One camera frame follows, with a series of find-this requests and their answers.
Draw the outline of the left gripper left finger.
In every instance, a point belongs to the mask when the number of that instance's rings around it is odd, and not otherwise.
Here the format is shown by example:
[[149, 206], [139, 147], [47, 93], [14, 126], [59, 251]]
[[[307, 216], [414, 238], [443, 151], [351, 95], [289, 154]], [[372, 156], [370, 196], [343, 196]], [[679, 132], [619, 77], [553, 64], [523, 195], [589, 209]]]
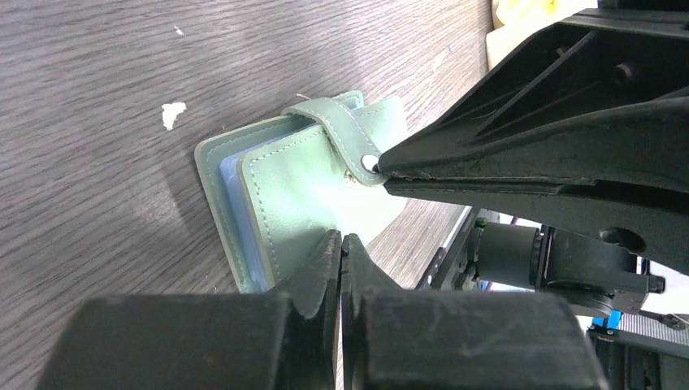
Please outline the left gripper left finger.
[[342, 236], [265, 293], [85, 302], [40, 389], [333, 389]]

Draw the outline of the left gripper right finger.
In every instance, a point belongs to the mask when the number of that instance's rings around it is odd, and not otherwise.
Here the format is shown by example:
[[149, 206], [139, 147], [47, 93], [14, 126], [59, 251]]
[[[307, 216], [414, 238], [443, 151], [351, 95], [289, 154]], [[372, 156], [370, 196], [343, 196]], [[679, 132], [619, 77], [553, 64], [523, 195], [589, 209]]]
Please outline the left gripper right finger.
[[548, 293], [401, 288], [358, 236], [342, 245], [347, 389], [605, 389], [590, 341]]

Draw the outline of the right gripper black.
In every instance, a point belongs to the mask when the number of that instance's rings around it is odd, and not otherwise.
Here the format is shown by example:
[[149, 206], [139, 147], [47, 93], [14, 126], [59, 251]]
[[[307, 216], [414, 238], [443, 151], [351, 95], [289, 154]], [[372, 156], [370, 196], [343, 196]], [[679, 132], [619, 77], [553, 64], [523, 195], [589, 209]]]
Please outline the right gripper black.
[[637, 185], [688, 181], [687, 13], [589, 9], [539, 30], [379, 169], [404, 178], [392, 195], [553, 226], [478, 221], [473, 280], [638, 314], [665, 279], [634, 254], [688, 272], [687, 193]]

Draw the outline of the green card holder wallet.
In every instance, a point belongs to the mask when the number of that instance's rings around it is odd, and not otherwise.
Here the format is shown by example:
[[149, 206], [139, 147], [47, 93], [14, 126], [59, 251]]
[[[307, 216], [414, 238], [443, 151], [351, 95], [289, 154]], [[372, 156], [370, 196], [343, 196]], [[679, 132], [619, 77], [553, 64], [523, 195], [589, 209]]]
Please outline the green card holder wallet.
[[294, 274], [329, 230], [376, 238], [406, 201], [373, 167], [407, 133], [400, 98], [368, 104], [350, 91], [199, 143], [197, 171], [240, 292]]

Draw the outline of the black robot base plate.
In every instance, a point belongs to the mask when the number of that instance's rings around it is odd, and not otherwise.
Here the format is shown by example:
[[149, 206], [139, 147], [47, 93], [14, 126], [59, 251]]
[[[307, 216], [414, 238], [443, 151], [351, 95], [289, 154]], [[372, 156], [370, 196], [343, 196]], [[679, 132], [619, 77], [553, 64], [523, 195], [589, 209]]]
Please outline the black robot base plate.
[[453, 233], [433, 255], [415, 290], [480, 291], [478, 276], [479, 242], [486, 225], [483, 210], [466, 207]]

